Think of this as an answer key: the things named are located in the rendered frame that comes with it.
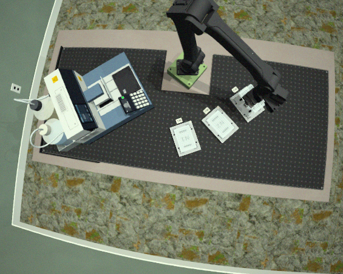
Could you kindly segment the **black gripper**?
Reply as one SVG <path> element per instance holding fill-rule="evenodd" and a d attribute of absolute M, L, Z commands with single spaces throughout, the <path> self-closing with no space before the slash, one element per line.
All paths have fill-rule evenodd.
<path fill-rule="evenodd" d="M 257 87 L 257 86 L 256 86 Z M 242 96 L 242 98 L 245 101 L 246 105 L 250 105 L 249 107 L 252 108 L 254 105 L 256 105 L 258 102 L 254 99 L 254 96 L 258 94 L 256 87 L 252 88 L 249 92 L 247 92 L 245 95 Z M 259 95 L 259 94 L 258 94 Z"/>

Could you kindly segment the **blue and white plate washer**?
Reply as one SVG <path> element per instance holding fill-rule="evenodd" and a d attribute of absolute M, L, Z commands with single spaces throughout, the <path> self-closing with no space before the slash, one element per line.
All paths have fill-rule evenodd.
<path fill-rule="evenodd" d="M 44 80 L 73 142 L 91 144 L 155 108 L 124 52 L 84 76 L 58 68 Z"/>

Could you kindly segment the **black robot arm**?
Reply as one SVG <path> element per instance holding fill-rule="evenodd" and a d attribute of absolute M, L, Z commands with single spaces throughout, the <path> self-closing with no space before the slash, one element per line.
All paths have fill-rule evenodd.
<path fill-rule="evenodd" d="M 177 75 L 199 74 L 199 66 L 204 63 L 205 54 L 197 46 L 195 34 L 202 35 L 205 31 L 251 73 L 258 84 L 256 90 L 259 95 L 256 94 L 254 99 L 258 103 L 264 100 L 267 110 L 274 112 L 290 94 L 279 84 L 281 74 L 261 60 L 223 21 L 217 13 L 218 9 L 219 6 L 213 0 L 175 0 L 166 12 L 175 24 L 184 53 L 184 58 L 177 60 Z"/>

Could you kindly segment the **white plastic bottle with dark cap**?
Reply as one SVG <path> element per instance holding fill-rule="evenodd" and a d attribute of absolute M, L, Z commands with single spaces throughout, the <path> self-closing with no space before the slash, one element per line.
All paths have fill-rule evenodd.
<path fill-rule="evenodd" d="M 41 121 L 48 121 L 49 119 L 55 118 L 59 119 L 54 108 L 51 97 L 47 97 L 42 100 L 32 100 L 31 103 L 35 105 L 30 105 L 30 108 L 33 110 L 35 117 Z"/>

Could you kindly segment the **white microplate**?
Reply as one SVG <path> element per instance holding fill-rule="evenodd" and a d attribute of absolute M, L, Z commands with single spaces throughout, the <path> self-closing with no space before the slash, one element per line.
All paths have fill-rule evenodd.
<path fill-rule="evenodd" d="M 243 89 L 240 93 L 238 93 L 238 95 L 242 98 L 243 95 L 245 95 L 247 92 L 249 92 L 253 87 L 252 84 L 250 84 L 249 86 L 247 86 L 245 89 Z M 243 99 L 243 98 L 242 98 Z M 244 99 L 243 99 L 244 101 Z M 244 101 L 245 102 L 245 101 Z M 262 100 L 261 102 L 257 103 L 256 105 L 254 105 L 253 108 L 251 108 L 251 111 L 253 113 L 257 112 L 259 109 L 261 109 L 265 104 L 264 104 L 264 100 Z"/>
<path fill-rule="evenodd" d="M 215 114 L 206 121 L 222 138 L 224 138 L 234 128 L 234 126 L 219 111 L 216 111 Z"/>
<path fill-rule="evenodd" d="M 189 125 L 177 128 L 174 130 L 174 132 L 181 152 L 185 152 L 197 147 Z"/>

